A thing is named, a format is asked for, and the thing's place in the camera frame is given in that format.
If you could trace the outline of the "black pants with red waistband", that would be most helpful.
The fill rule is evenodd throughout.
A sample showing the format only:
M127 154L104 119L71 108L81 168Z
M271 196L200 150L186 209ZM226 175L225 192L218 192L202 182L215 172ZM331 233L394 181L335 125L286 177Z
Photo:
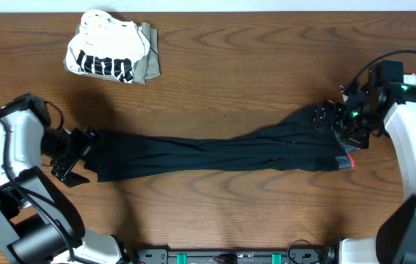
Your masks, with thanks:
M351 154L357 147L341 142L331 129L311 127L317 108L305 106L276 125L231 139L101 131L101 143L84 159L84 168L96 173L100 182L191 170L333 172L353 168Z

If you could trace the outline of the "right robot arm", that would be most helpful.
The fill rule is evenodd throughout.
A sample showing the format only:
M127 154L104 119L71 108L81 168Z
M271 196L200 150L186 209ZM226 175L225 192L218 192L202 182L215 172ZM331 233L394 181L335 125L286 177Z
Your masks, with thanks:
M400 167L404 203L369 238L343 239L326 263L416 263L416 76L402 62L382 60L365 68L368 81L343 88L344 103L323 103L312 126L331 128L343 143L366 149L373 131L390 137Z

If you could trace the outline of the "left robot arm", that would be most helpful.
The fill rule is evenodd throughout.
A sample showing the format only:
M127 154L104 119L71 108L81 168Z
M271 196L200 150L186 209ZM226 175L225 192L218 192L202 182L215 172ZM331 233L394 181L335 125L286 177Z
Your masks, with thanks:
M51 127L50 102L25 94L0 107L0 251L10 263L132 263L113 235L84 226L67 187L88 183L72 171L100 139L93 128Z

